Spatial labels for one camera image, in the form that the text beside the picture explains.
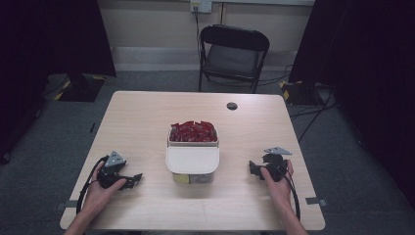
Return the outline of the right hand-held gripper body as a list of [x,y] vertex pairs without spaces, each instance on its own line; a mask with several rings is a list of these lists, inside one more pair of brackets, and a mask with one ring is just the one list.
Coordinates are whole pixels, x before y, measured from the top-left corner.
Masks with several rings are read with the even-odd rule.
[[264,152],[262,159],[272,179],[275,182],[281,179],[288,180],[288,161],[283,158],[283,155],[290,155],[290,152],[279,147],[265,149]]

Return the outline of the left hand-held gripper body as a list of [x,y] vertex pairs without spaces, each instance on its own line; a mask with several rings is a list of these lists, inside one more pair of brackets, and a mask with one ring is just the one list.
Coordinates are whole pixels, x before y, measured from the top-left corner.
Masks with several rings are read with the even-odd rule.
[[97,174],[97,180],[103,188],[109,188],[120,180],[119,172],[125,167],[126,160],[117,152],[112,151]]

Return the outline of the clear plastic storage box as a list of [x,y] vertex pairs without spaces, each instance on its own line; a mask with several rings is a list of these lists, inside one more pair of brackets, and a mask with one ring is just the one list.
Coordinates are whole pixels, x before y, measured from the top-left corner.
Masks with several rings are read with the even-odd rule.
[[219,138],[214,125],[193,120],[172,124],[165,161],[176,183],[211,183],[219,166]]

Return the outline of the person's right hand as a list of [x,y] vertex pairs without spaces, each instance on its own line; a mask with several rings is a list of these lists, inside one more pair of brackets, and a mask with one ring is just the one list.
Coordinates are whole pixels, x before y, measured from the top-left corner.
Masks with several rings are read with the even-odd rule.
[[294,173],[290,160],[287,160],[286,179],[275,182],[265,167],[260,169],[266,182],[271,200],[278,212],[292,211],[291,205],[291,179]]

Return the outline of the person's left hand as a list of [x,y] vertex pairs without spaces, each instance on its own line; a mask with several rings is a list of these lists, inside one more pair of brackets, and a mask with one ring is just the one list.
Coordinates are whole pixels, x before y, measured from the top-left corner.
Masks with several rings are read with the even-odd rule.
[[86,198],[82,207],[82,212],[86,212],[91,216],[97,215],[110,201],[111,197],[121,188],[126,180],[121,178],[109,188],[103,188],[97,181],[99,169],[103,164],[98,164],[94,170],[90,185],[87,189]]

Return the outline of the grey tape strip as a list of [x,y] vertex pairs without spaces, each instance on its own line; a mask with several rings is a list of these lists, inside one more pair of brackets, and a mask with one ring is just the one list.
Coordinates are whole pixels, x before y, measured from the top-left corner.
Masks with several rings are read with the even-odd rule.
[[68,200],[65,202],[57,203],[55,206],[56,211],[64,211],[66,208],[76,208],[77,200]]
[[328,206],[328,202],[326,199],[319,199],[318,197],[309,197],[305,198],[305,200],[308,205],[319,205],[320,207]]

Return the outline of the grey coffee capsule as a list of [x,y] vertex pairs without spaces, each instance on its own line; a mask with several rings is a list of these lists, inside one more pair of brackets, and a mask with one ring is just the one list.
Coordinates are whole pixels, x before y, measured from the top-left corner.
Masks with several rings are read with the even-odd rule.
[[211,183],[214,179],[214,175],[210,174],[190,174],[189,183],[190,184],[205,184]]

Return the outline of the black stand base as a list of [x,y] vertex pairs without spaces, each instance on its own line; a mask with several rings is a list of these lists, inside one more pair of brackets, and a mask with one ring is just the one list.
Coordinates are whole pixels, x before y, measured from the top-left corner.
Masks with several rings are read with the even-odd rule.
[[302,81],[279,83],[282,96],[287,104],[294,106],[322,106],[324,104],[315,86],[308,86]]
[[69,73],[69,81],[64,84],[55,100],[64,102],[93,103],[106,79],[100,75]]

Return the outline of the black folding chair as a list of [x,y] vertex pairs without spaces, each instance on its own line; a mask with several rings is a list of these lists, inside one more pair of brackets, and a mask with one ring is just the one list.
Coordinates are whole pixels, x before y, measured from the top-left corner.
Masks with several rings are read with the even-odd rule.
[[270,42],[261,32],[224,24],[202,29],[198,89],[203,77],[221,77],[248,82],[256,92]]

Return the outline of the dark curtain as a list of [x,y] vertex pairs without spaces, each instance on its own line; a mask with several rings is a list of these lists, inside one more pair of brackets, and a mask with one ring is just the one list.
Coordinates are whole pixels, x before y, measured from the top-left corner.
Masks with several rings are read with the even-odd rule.
[[290,80],[334,86],[415,209],[415,0],[315,0]]
[[0,0],[0,165],[57,73],[116,75],[98,0]]

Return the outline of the white wall outlet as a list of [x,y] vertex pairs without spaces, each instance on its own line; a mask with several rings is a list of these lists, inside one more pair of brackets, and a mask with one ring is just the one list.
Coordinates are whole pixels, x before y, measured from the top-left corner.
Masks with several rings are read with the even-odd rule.
[[210,14],[212,10],[211,0],[191,0],[190,11],[192,13]]

